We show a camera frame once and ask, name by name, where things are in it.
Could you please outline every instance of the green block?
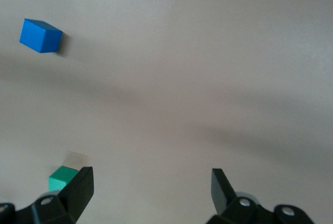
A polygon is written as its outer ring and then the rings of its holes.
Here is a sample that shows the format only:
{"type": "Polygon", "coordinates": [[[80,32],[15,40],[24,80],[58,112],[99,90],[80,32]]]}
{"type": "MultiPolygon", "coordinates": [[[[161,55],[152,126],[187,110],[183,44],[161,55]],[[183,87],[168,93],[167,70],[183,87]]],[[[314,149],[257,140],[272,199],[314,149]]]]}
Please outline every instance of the green block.
{"type": "Polygon", "coordinates": [[[77,173],[76,169],[61,166],[48,178],[48,190],[62,190],[77,173]]]}

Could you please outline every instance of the blue block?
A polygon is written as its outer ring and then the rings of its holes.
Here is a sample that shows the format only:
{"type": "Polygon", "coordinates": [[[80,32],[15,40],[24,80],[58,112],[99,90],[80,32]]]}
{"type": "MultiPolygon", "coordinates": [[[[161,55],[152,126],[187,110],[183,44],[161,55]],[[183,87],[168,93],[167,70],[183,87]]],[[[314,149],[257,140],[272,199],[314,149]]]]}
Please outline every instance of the blue block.
{"type": "Polygon", "coordinates": [[[62,31],[41,20],[24,19],[20,42],[35,51],[56,52],[62,31]]]}

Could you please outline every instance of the round metal joint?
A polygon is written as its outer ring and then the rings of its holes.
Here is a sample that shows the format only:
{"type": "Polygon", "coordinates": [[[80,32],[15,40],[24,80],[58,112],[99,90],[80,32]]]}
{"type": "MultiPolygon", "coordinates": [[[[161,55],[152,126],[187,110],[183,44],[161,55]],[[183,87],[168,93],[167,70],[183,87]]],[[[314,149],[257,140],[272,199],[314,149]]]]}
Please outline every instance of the round metal joint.
{"type": "Polygon", "coordinates": [[[53,200],[53,197],[48,197],[48,198],[45,198],[41,201],[41,205],[46,205],[46,204],[49,204],[51,201],[53,200]]]}
{"type": "Polygon", "coordinates": [[[244,207],[249,207],[251,205],[250,201],[248,199],[245,199],[245,198],[240,199],[239,203],[244,207]]]}
{"type": "Polygon", "coordinates": [[[0,207],[0,213],[2,213],[3,211],[5,211],[7,207],[8,207],[7,205],[0,207]]]}
{"type": "Polygon", "coordinates": [[[289,216],[294,216],[295,215],[295,212],[290,207],[283,207],[282,212],[285,215],[289,215],[289,216]]]}

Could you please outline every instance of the cube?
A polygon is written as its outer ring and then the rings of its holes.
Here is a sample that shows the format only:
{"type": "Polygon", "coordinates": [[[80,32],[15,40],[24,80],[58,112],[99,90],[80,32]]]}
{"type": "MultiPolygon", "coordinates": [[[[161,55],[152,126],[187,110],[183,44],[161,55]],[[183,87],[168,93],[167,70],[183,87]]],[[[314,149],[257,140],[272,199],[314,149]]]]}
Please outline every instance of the cube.
{"type": "Polygon", "coordinates": [[[62,31],[41,21],[24,19],[20,42],[37,52],[56,52],[62,31]]]}
{"type": "Polygon", "coordinates": [[[48,190],[62,190],[77,173],[76,169],[61,166],[48,178],[48,190]]]}

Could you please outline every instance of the gray surface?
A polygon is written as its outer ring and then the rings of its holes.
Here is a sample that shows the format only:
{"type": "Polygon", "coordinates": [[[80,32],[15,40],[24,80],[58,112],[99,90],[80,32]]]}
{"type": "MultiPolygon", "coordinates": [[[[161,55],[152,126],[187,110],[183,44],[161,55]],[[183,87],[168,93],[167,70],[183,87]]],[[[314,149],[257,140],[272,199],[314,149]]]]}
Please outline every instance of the gray surface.
{"type": "Polygon", "coordinates": [[[81,224],[205,223],[212,167],[330,223],[332,1],[0,0],[0,201],[73,153],[81,224]],[[24,18],[64,31],[57,54],[18,42],[24,18]]]}

